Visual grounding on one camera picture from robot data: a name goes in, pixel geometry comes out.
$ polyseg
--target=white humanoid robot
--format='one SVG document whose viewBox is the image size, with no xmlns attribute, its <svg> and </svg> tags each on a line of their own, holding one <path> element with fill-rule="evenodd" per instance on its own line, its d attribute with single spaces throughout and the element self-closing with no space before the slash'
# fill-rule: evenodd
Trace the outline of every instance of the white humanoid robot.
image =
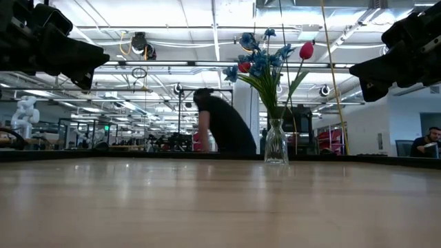
<svg viewBox="0 0 441 248">
<path fill-rule="evenodd" d="M 17 103 L 17 110 L 12 116 L 11 128 L 23 138 L 30 138 L 32 124 L 40 121 L 40 111 L 34 109 L 36 101 L 35 96 L 22 96 Z"/>
<path fill-rule="evenodd" d="M 85 141 L 88 145 L 90 145 L 90 143 L 92 142 L 91 138 L 88 138 L 84 133 L 80 132 L 77 128 L 74 129 L 74 133 L 78 135 L 78 139 Z M 94 144 L 92 144 L 92 147 L 98 142 L 103 141 L 104 136 L 105 136 L 104 129 L 95 131 Z"/>
</svg>

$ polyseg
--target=white wall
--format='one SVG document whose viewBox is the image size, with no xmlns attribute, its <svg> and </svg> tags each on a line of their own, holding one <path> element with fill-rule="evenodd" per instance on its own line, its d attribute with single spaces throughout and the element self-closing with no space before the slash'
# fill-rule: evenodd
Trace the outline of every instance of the white wall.
<svg viewBox="0 0 441 248">
<path fill-rule="evenodd" d="M 389 144 L 389 108 L 387 97 L 375 103 L 346 106 L 342 110 L 347 123 L 347 138 L 351 155 L 388 154 Z M 338 115 L 323 115 L 323 119 L 313 122 L 313 129 L 340 123 Z M 383 137 L 383 149 L 378 149 L 378 133 Z"/>
<path fill-rule="evenodd" d="M 412 141 L 425 135 L 421 133 L 421 113 L 441 113 L 441 96 L 432 94 L 431 97 L 424 97 L 427 90 L 429 89 L 421 90 L 409 96 L 389 97 L 390 139 L 393 147 L 390 156 L 397 155 L 396 140 Z"/>
</svg>

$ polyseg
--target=person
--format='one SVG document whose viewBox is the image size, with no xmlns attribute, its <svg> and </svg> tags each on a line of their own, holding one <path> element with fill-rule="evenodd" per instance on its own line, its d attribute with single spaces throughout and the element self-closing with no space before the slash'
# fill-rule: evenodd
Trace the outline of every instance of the person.
<svg viewBox="0 0 441 248">
<path fill-rule="evenodd" d="M 213 134 L 220 153 L 255 154 L 253 136 L 240 114 L 226 101 L 212 96 L 213 89 L 198 89 L 193 101 L 199 112 L 199 141 L 209 152 L 208 130 Z"/>
<path fill-rule="evenodd" d="M 411 157 L 431 158 L 432 155 L 426 153 L 424 146 L 429 143 L 438 143 L 438 151 L 441 151 L 441 129 L 439 127 L 429 128 L 429 134 L 414 140 L 411 148 Z"/>
</svg>

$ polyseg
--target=wooden table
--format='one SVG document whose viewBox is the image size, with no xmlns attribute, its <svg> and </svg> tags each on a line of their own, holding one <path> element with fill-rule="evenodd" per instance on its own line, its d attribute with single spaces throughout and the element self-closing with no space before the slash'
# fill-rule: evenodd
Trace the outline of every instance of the wooden table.
<svg viewBox="0 0 441 248">
<path fill-rule="evenodd" d="M 0 247 L 440 247 L 441 172 L 89 158 L 0 164 Z"/>
</svg>

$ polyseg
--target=glass vase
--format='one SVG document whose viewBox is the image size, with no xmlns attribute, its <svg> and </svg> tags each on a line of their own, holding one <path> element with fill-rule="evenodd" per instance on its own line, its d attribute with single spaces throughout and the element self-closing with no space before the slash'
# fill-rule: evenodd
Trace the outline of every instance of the glass vase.
<svg viewBox="0 0 441 248">
<path fill-rule="evenodd" d="M 288 164 L 288 143 L 282 129 L 283 119 L 269 120 L 271 129 L 265 145 L 265 162 L 269 164 Z"/>
</svg>

